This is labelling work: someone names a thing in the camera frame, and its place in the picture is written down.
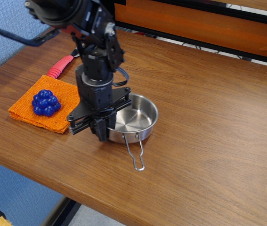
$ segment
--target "black metal frame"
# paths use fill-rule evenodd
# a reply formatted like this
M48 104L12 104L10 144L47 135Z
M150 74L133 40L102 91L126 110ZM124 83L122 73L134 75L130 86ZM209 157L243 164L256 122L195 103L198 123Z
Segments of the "black metal frame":
M68 198L65 202L67 204L64 206L63 211L59 214L52 226L68 226L81 206L80 203Z
M152 30L152 29L148 29L148 28L144 28L144 27L140 27L140 26L136 26L136 25L132 25L132 24L127 24L127 23L123 23L123 22L119 22L119 21L116 21L116 25L119 27L147 33L147 34L154 35L154 36L164 37L164 38L171 39L171 40L176 40L176 41L189 43L189 44L196 45L196 46L201 46L204 48L214 49L216 51L226 52L229 54L234 54L234 55L242 56L245 58L250 58L250 59L255 59L255 60L267 62L267 56L261 56L261 55L257 55L257 54L239 51L239 50L232 49L232 48L226 48L226 47L210 44L207 42L188 39L188 38L184 38L181 36L177 36L177 35L173 35L173 34L169 34L169 33L165 33L165 32L160 32L160 31L156 31L156 30Z
M191 0L153 0L153 1L158 1L162 3L175 5L175 6L192 8L192 9L197 9L201 11L206 11L206 12L211 12L211 13L216 13L216 14L221 14L225 16L231 16L231 17L236 17L240 19L251 20L251 21L267 24L266 15L245 12L242 10L226 8L223 6L218 6L218 5L213 5L213 4L211 5L211 4L206 4L206 3L196 2L196 1L191 1Z

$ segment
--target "black cable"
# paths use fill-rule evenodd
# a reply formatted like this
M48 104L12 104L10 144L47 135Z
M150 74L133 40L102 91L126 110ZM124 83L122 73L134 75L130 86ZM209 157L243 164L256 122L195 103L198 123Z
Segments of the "black cable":
M35 39L25 39L25 38L22 38L16 34L13 34L13 33L10 33L8 31L5 31L3 29L0 29L0 35L6 37L8 39L18 41L18 42L25 44L27 46L35 46L35 47L40 46L44 42L46 42L47 40L54 38L56 35L59 34L59 32L60 31L58 29L54 29L54 30L46 33L45 35L37 37Z
M128 73L124 69L122 69L121 67L118 67L117 71L120 72L126 78L126 80L125 81L120 81L120 82L117 82L117 83L113 82L113 85L116 86L116 87L126 85L128 80L129 80Z

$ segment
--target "orange cloth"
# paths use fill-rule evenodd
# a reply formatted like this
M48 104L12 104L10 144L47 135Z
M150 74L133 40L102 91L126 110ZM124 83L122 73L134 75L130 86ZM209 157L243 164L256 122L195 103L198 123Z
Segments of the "orange cloth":
M53 116L39 116L33 111L33 96L40 90L51 90L61 104ZM69 127L68 114L79 104L78 88L49 76L43 75L8 111L10 117L53 132L64 133Z
M0 226L12 226L8 220L5 220L3 217L0 217Z

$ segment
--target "orange panel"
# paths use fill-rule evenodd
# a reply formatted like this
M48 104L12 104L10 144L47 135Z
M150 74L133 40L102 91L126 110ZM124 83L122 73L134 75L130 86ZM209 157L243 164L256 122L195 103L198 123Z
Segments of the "orange panel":
M267 24L151 0L115 5L116 20L267 57Z

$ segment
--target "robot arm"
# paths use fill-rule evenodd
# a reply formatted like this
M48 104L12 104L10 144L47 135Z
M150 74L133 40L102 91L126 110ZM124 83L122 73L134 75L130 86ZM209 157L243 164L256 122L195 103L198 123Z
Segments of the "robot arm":
M70 34L76 42L83 65L76 70L81 101L68 115L70 130L76 134L88 127L100 141L114 129L116 113L130 105L130 88L112 89L113 73L124 62L112 15L98 0L27 0L34 18Z

